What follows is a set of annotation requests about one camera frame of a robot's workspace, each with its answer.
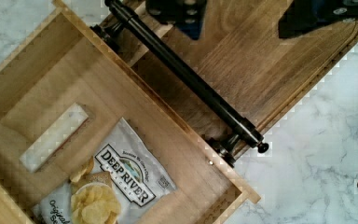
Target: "chip bag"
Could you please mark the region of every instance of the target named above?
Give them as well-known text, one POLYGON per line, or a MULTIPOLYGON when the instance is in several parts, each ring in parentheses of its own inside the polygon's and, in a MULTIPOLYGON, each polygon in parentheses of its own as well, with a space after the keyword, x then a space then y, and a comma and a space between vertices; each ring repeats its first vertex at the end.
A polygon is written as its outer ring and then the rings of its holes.
POLYGON ((94 156, 33 210, 46 224, 131 224, 174 190, 164 168, 121 119, 94 156))

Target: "wooden box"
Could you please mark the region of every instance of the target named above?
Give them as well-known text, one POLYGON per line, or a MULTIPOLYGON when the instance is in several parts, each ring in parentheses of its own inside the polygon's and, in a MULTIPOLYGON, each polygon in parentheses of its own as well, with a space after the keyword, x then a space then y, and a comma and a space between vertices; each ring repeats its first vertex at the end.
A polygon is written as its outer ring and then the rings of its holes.
POLYGON ((178 187, 140 223, 222 223, 245 200, 259 201, 127 64, 61 6, 0 65, 0 186, 5 189, 0 187, 0 223, 31 222, 30 208, 85 162, 121 117, 178 187), (28 173, 19 156, 74 102, 86 105, 95 118, 39 172, 28 173))

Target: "white marble surface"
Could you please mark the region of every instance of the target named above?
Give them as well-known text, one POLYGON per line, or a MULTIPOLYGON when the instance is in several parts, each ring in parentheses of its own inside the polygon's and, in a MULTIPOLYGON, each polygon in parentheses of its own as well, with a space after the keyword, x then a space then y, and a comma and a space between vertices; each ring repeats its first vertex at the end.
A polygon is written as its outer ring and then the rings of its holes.
MULTIPOLYGON (((103 0, 65 0, 88 25, 103 0)), ((46 0, 0 0, 0 62, 54 9, 46 0)), ((262 195, 228 221, 358 223, 358 45, 266 134, 272 149, 248 151, 236 170, 262 195)))

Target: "black mount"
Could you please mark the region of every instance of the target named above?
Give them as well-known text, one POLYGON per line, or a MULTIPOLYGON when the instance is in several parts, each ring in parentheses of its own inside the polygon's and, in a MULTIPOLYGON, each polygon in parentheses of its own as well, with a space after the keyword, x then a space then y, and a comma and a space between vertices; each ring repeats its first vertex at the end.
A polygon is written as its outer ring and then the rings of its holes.
POLYGON ((97 25, 91 27, 91 29, 105 41, 112 50, 117 50, 118 45, 114 39, 123 28, 127 28, 196 93, 233 132, 228 139, 223 141, 219 142, 214 139, 208 141, 211 147, 225 159, 230 166, 234 166, 235 159, 232 152, 240 140, 245 141, 250 147, 257 147, 259 153, 264 153, 269 149, 269 145, 263 143, 264 137, 255 129, 255 126, 247 118, 243 118, 191 67, 162 42, 159 37, 139 19, 138 15, 131 8, 126 7, 118 0, 105 0, 105 4, 117 18, 118 22, 110 27, 102 28, 97 25))

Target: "screw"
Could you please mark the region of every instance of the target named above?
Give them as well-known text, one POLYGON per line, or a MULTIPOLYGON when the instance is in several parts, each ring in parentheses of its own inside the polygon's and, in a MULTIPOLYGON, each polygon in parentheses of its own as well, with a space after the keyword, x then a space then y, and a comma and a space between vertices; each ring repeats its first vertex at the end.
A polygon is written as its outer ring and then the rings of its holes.
POLYGON ((336 15, 341 15, 344 14, 345 12, 347 12, 348 10, 345 7, 339 7, 336 10, 333 11, 334 14, 336 15))
POLYGON ((197 10, 196 9, 189 9, 187 11, 187 14, 190 15, 190 16, 194 16, 197 14, 197 10))
POLYGON ((154 16, 158 16, 159 14, 161 14, 161 11, 156 9, 156 8, 150 8, 149 13, 154 15, 154 16))
POLYGON ((347 18, 347 19, 343 20, 343 22, 353 22, 355 20, 356 20, 355 18, 347 18))
POLYGON ((187 24, 191 24, 191 23, 196 22, 196 20, 194 20, 194 19, 187 19, 187 20, 185 20, 185 22, 186 22, 187 24))

